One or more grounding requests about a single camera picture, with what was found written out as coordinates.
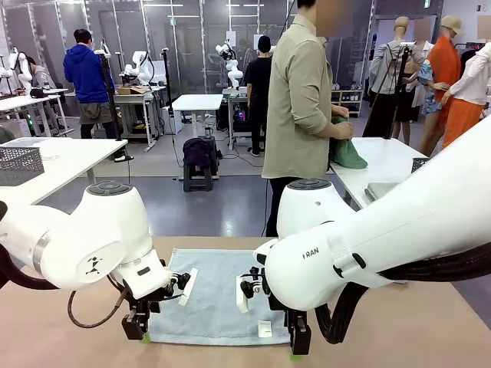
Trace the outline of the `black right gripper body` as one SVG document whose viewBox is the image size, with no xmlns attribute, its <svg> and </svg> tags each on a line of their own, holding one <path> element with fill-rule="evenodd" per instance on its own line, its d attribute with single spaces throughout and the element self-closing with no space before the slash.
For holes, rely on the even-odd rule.
<svg viewBox="0 0 491 368">
<path fill-rule="evenodd" d="M 286 319 L 295 319 L 297 317 L 305 319 L 307 317 L 307 313 L 302 310 L 295 310 L 289 307 L 286 307 L 280 301 L 277 300 L 276 297 L 268 297 L 269 308 L 271 311 L 283 311 L 285 313 Z"/>
</svg>

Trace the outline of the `person's right hand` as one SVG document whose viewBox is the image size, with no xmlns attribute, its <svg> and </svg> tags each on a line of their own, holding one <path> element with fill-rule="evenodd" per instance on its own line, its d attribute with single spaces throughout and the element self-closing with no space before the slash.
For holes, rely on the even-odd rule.
<svg viewBox="0 0 491 368">
<path fill-rule="evenodd" d="M 336 140 L 349 140 L 354 135 L 354 128 L 349 121 L 342 121 L 334 125 L 333 137 Z"/>
</svg>

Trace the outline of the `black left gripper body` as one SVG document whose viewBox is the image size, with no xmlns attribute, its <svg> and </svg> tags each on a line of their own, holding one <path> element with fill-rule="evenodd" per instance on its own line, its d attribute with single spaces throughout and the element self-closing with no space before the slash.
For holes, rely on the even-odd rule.
<svg viewBox="0 0 491 368">
<path fill-rule="evenodd" d="M 126 301 L 129 304 L 130 310 L 135 310 L 137 313 L 150 312 L 151 306 L 157 302 L 164 301 L 166 297 L 171 296 L 171 290 L 166 287 L 159 287 L 150 294 L 136 299 L 129 291 L 126 294 Z"/>
</svg>

